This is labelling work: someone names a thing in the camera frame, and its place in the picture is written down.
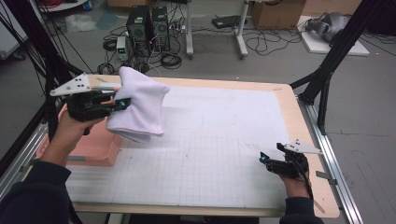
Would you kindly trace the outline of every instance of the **metal frame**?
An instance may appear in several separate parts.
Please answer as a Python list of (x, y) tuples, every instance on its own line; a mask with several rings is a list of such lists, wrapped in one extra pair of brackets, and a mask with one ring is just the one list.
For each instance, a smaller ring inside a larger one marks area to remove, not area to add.
[(25, 168), (29, 167), (31, 160), (35, 157), (35, 152), (48, 132), (47, 124), (38, 124), (31, 137), (26, 141), (21, 152), (15, 157), (14, 161), (0, 178), (0, 201), (3, 200), (12, 185), (20, 181)]
[(319, 68), (314, 73), (290, 84), (293, 89), (296, 89), (308, 83), (304, 92), (299, 94), (300, 100), (308, 105), (312, 105), (315, 98), (321, 92), (318, 126), (322, 134), (326, 134), (325, 119), (332, 75), (386, 1), (387, 0), (362, 0), (346, 25), (346, 28), (337, 34), (332, 48)]
[(337, 184), (335, 185), (335, 189), (337, 190), (339, 199), (343, 205), (346, 218), (349, 223), (363, 223), (361, 219), (361, 214), (358, 210), (355, 201), (353, 200), (352, 194), (349, 191), (347, 186), (347, 182), (344, 179), (343, 172), (338, 164), (337, 159), (335, 158), (334, 152), (332, 151), (332, 146), (330, 144), (329, 138), (327, 135), (321, 133), (319, 126), (317, 125), (318, 121), (318, 112), (313, 105), (304, 105), (305, 112), (309, 117), (309, 123), (314, 131), (316, 140), (318, 141), (318, 146), (323, 151), (323, 158), (326, 161), (328, 171), (332, 177), (332, 179), (337, 180)]

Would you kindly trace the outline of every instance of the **sleeve cuff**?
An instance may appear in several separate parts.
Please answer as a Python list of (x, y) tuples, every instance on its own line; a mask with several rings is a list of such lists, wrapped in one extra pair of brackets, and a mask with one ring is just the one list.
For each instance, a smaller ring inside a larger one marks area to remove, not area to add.
[(54, 186), (65, 188), (67, 178), (71, 172), (66, 168), (50, 162), (36, 162), (29, 175), (26, 176), (24, 183), (48, 183)]
[(285, 215), (292, 214), (307, 214), (314, 216), (314, 202), (304, 197), (287, 198)]

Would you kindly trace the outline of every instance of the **concrete floor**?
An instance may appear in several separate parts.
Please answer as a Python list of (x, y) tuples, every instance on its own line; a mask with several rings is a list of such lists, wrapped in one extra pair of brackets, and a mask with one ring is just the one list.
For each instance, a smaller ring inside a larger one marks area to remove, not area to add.
[[(54, 16), (59, 19), (66, 14), (77, 13), (92, 15), (94, 21), (99, 21), (104, 10), (96, 8), (84, 12), (75, 8)], [(210, 19), (200, 18), (193, 22), (212, 28)], [(103, 37), (124, 23), (125, 19), (117, 19), (108, 29), (66, 36), (91, 69), (95, 70), (104, 62)], [(241, 61), (231, 35), (193, 33), (193, 38), (193, 59), (189, 60), (182, 50), (181, 67), (176, 70), (159, 67), (161, 77), (291, 83), (314, 72), (325, 57), (323, 54), (308, 53), (303, 42), (300, 42), (289, 44), (287, 48), (268, 56), (260, 56), (249, 50), (249, 55)], [(375, 39), (370, 41), (396, 54), (396, 44), (385, 45)], [(396, 60), (394, 55), (363, 40), (361, 43), (370, 51), (370, 56), (347, 56), (332, 78), (326, 130), (362, 220), (365, 223), (395, 223), (396, 175), (391, 167), (396, 158), (396, 118), (392, 114), (396, 110)], [(66, 51), (74, 56), (69, 58), (72, 64), (88, 71), (69, 47)], [(158, 77), (160, 74), (150, 70), (147, 75)], [(299, 88), (295, 93), (303, 90), (304, 88)], [(42, 105), (44, 98), (33, 66), (28, 60), (20, 62), (9, 58), (0, 62), (0, 93), (3, 96), (0, 100), (0, 156), (3, 157)], [(106, 214), (81, 214), (81, 217), (85, 223), (101, 223)], [(261, 219), (261, 223), (277, 222), (278, 218)], [(343, 215), (325, 222), (347, 223)]]

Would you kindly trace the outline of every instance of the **white cloth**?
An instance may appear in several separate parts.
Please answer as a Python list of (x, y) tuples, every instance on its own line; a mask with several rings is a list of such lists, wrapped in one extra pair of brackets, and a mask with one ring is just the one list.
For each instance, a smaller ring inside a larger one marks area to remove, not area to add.
[(120, 69), (121, 88), (114, 100), (131, 98), (125, 109), (111, 113), (107, 129), (136, 142), (148, 142), (151, 135), (163, 135), (163, 98), (170, 87), (130, 67)]

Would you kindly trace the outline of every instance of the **cardboard box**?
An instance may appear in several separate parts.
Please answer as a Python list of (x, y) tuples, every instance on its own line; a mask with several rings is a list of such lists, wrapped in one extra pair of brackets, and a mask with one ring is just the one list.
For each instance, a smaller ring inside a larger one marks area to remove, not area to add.
[(110, 7), (150, 6), (151, 0), (107, 0)]
[(340, 12), (353, 15), (361, 0), (307, 0), (303, 15), (320, 16), (323, 12)]
[(273, 5), (273, 2), (255, 3), (251, 19), (258, 30), (294, 29), (305, 2), (306, 0), (283, 0), (277, 5)]

